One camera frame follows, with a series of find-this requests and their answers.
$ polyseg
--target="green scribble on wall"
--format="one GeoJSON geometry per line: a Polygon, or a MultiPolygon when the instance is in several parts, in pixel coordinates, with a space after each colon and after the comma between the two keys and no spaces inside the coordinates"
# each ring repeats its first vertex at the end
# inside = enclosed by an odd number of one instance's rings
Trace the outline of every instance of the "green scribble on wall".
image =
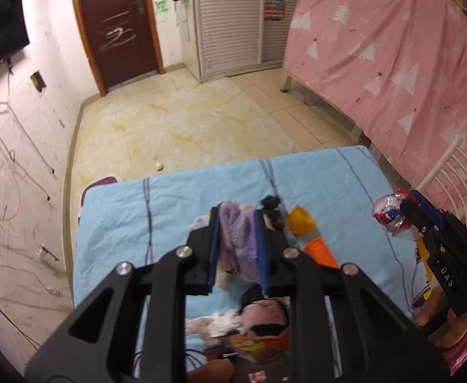
{"type": "Polygon", "coordinates": [[[170,7],[168,6],[168,0],[158,0],[155,2],[156,15],[168,11],[170,11],[170,7]]]}

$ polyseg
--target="floor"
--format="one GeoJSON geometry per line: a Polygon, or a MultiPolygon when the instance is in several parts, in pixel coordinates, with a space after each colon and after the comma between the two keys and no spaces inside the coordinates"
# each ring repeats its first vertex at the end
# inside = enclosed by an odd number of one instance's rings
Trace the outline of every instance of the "floor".
{"type": "Polygon", "coordinates": [[[179,69],[117,89],[87,106],[71,177],[76,245],[80,197],[104,176],[121,180],[353,145],[347,133],[303,103],[294,83],[281,93],[281,69],[199,84],[179,69]]]}

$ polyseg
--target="door handle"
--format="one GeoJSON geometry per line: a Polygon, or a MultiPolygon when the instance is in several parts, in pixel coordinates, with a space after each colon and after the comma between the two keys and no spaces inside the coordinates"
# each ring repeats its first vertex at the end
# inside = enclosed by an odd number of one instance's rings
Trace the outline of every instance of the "door handle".
{"type": "Polygon", "coordinates": [[[145,14],[145,1],[144,0],[136,0],[132,3],[132,5],[138,6],[138,12],[140,14],[145,14]]]}

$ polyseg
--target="louvered cabinet door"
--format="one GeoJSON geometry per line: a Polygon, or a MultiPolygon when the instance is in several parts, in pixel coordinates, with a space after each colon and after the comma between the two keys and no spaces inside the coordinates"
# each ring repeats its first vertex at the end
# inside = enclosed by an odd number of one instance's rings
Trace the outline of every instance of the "louvered cabinet door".
{"type": "Polygon", "coordinates": [[[198,0],[202,75],[257,65],[261,0],[198,0]]]}
{"type": "Polygon", "coordinates": [[[262,62],[281,62],[285,55],[290,22],[297,0],[285,1],[285,18],[279,22],[264,22],[262,62]]]}

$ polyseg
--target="wooden bed leg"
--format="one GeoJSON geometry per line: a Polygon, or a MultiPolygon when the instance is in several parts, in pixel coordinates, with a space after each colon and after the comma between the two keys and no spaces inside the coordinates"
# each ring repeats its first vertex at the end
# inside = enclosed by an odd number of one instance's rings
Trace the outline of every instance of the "wooden bed leg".
{"type": "Polygon", "coordinates": [[[279,87],[279,90],[283,93],[287,93],[290,91],[290,85],[292,84],[292,76],[289,75],[288,72],[283,72],[283,83],[279,87]]]}
{"type": "Polygon", "coordinates": [[[379,149],[376,147],[376,145],[373,142],[370,144],[370,147],[368,148],[368,150],[372,154],[373,159],[376,160],[376,162],[378,163],[383,153],[379,151],[379,149]]]}
{"type": "Polygon", "coordinates": [[[357,125],[354,125],[354,128],[349,133],[349,138],[352,142],[359,142],[361,134],[363,134],[363,130],[357,125]]]}

